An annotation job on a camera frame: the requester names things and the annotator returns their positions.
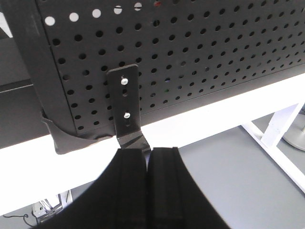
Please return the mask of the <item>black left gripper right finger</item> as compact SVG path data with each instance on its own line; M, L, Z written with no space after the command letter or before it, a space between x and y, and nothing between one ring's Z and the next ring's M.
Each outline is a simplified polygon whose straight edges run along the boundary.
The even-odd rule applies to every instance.
M148 228L229 228L190 175L178 148L154 148L147 177Z

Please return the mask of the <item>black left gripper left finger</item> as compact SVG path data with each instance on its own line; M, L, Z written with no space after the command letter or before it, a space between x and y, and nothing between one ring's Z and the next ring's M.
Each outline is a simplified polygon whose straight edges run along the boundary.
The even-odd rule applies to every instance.
M98 179L39 229L145 229L146 162L139 149L118 149Z

